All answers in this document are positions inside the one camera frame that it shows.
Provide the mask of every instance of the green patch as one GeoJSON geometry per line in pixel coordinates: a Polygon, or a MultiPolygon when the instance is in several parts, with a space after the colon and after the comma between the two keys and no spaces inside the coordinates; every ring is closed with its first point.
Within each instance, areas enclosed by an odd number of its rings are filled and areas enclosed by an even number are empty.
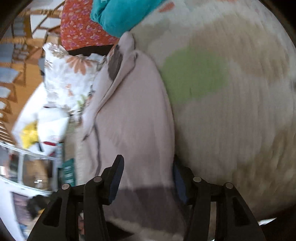
{"type": "Polygon", "coordinates": [[[190,47],[167,57],[160,72],[172,103],[200,98],[227,81],[227,65],[222,58],[190,47]]]}

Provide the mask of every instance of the floral pillow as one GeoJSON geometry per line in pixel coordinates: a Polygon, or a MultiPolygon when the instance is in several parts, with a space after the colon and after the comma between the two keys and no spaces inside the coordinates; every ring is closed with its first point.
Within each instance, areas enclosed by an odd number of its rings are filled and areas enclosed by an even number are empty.
{"type": "Polygon", "coordinates": [[[102,68],[101,56],[71,56],[60,45],[46,43],[45,78],[47,101],[59,107],[67,108],[76,114],[83,109],[87,98],[92,94],[95,76],[102,68]]]}

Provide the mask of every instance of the white blanket with green pattern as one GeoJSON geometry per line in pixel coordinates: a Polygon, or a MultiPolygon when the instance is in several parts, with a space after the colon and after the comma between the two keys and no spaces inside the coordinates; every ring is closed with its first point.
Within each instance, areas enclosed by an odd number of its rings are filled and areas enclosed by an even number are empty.
{"type": "Polygon", "coordinates": [[[258,0],[165,1],[131,31],[173,109],[176,153],[257,218],[296,201],[296,51],[258,0]]]}

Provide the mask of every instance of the turquoise towel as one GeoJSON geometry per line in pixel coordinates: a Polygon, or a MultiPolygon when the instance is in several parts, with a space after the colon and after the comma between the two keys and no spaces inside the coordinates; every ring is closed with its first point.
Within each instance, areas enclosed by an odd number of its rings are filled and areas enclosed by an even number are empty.
{"type": "Polygon", "coordinates": [[[136,26],[164,0],[94,0],[91,20],[112,36],[121,35],[136,26]]]}

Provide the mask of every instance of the red floral fabric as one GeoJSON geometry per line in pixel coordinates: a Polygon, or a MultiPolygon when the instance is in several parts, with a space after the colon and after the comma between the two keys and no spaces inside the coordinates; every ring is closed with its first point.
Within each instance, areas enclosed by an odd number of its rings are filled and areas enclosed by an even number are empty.
{"type": "Polygon", "coordinates": [[[66,50],[115,44],[118,38],[90,19],[92,0],[66,0],[61,17],[61,41],[66,50]]]}

